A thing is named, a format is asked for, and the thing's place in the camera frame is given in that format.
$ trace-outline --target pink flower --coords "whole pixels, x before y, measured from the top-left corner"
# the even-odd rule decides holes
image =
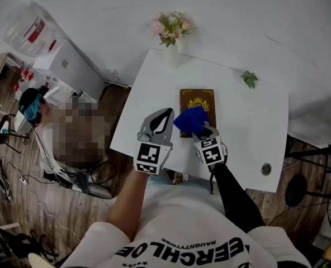
[[[188,31],[188,30],[191,29],[191,26],[190,26],[189,21],[187,21],[187,20],[184,20],[184,21],[183,21],[182,29],[183,29],[184,31]]]
[[[182,35],[182,29],[176,29],[176,31],[175,31],[175,37],[176,37],[176,39],[181,39],[182,37],[183,37],[183,35]]]
[[[164,32],[164,26],[159,21],[154,21],[153,24],[150,26],[150,33],[152,36],[159,36]]]
[[[168,31],[163,31],[162,33],[161,33],[161,36],[163,37],[163,38],[168,38],[169,37],[169,32]]]
[[[169,33],[169,34],[168,34],[168,37],[169,37],[171,40],[173,40],[173,39],[175,38],[175,34],[174,34],[174,33]]]

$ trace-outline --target table hole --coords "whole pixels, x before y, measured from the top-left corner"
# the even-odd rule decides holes
[[[271,173],[271,165],[269,163],[263,164],[261,168],[261,173],[264,176],[269,176],[269,174]]]

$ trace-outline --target gold emblem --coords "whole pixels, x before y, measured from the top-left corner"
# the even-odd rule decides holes
[[[209,104],[206,103],[206,100],[203,101],[199,97],[194,98],[194,101],[189,100],[188,109],[195,108],[195,107],[202,107],[204,109],[204,111],[209,111]]]
[[[212,89],[203,89],[202,92],[209,93],[212,96]]]
[[[185,95],[188,92],[192,92],[194,89],[182,89],[182,94]]]

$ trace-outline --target power strip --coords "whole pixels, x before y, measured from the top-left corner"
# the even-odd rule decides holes
[[[24,185],[26,185],[26,180],[25,180],[22,176],[20,176],[19,178],[20,178],[21,182],[22,182]]]

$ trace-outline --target blue cloth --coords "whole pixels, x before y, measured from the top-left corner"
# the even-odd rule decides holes
[[[36,114],[39,111],[39,102],[41,99],[42,95],[39,93],[33,102],[31,102],[31,104],[25,109],[24,111],[24,116],[27,120],[32,121],[36,118]]]
[[[174,125],[187,135],[192,135],[194,132],[199,135],[204,132],[204,122],[209,122],[202,107],[189,108],[180,114],[175,120]]]

